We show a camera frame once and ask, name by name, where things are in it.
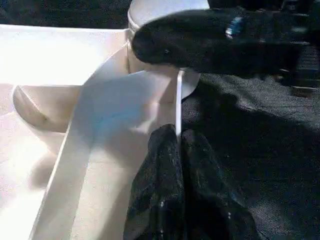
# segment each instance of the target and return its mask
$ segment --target black textured surface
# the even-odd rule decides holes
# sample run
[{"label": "black textured surface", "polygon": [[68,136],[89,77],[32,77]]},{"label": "black textured surface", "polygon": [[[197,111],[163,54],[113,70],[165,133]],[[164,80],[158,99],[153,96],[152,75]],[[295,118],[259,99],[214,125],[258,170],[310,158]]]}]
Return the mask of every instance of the black textured surface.
[{"label": "black textured surface", "polygon": [[279,75],[296,67],[307,32],[301,19],[240,7],[186,10],[142,26],[132,50],[142,62],[199,73]]},{"label": "black textured surface", "polygon": [[124,240],[184,240],[185,192],[173,125],[151,134],[148,154],[135,176]]},{"label": "black textured surface", "polygon": [[258,240],[254,219],[206,138],[173,125],[151,134],[131,186],[124,240]]},{"label": "black textured surface", "polygon": [[319,103],[271,79],[211,74],[183,101],[182,127],[208,139],[269,239],[320,238]]},{"label": "black textured surface", "polygon": [[0,24],[124,29],[131,0],[2,0]]}]

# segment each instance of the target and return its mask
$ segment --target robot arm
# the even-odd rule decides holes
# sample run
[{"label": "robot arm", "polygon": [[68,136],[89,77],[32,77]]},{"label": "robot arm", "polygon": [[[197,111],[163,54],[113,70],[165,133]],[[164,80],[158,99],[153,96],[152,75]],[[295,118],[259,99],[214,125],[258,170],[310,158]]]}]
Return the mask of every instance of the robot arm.
[{"label": "robot arm", "polygon": [[214,2],[211,9],[178,12],[143,26],[132,41],[136,57],[199,73],[280,75],[285,85],[318,85],[319,0],[285,1],[276,11],[266,1],[264,9],[247,7],[253,10],[235,6],[235,0],[224,2],[225,8]]}]

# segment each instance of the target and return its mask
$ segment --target white container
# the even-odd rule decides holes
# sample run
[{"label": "white container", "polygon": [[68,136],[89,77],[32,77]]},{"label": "white container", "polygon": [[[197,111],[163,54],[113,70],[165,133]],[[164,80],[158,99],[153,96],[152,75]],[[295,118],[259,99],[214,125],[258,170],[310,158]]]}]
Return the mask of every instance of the white container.
[{"label": "white container", "polygon": [[[0,25],[0,29],[0,43],[5,46],[0,46],[1,73],[3,79],[18,84],[11,98],[13,108],[57,155],[87,79],[110,57],[116,58],[117,66],[105,74],[115,75],[117,68],[129,73],[127,30],[10,25]],[[14,39],[14,46],[9,38]],[[11,46],[16,50],[9,51]],[[120,49],[120,55],[113,55]],[[17,70],[9,71],[13,66]]]},{"label": "white container", "polygon": [[115,63],[107,61],[83,87],[31,240],[122,239],[150,134],[180,121],[177,79],[150,71],[107,74]]},{"label": "white container", "polygon": [[[129,31],[128,39],[131,41],[135,33],[146,23],[160,17],[184,10],[209,9],[207,0],[133,0],[128,11]],[[165,77],[175,81],[179,70],[171,66],[158,66],[139,61],[128,45],[128,61],[130,72],[159,71]],[[184,73],[182,83],[182,98],[189,96],[197,87],[200,74],[188,70]]]},{"label": "white container", "polygon": [[26,95],[24,88],[29,87],[16,86],[13,89],[13,108],[29,129],[47,145],[54,155],[57,155],[80,88],[76,86],[32,86],[29,89],[34,93],[32,98]]}]

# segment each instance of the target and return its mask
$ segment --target black glove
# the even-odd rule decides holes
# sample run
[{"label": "black glove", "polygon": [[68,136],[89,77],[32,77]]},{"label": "black glove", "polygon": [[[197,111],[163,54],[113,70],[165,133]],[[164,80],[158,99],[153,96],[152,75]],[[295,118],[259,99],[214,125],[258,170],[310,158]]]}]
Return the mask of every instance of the black glove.
[{"label": "black glove", "polygon": [[251,214],[206,138],[186,131],[181,147],[182,158],[172,125],[152,133],[132,183],[123,239],[259,239]]},{"label": "black glove", "polygon": [[144,25],[132,49],[142,62],[199,73],[276,75],[297,67],[307,41],[303,18],[243,8],[182,11]]}]

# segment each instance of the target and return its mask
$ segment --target white divider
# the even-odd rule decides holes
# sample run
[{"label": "white divider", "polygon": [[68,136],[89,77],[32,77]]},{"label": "white divider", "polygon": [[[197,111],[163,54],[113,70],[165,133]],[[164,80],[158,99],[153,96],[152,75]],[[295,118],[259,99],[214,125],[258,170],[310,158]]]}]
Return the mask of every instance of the white divider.
[{"label": "white divider", "polygon": [[83,87],[31,240],[121,239],[150,134],[175,123],[176,81],[147,71],[115,77],[110,66]]}]

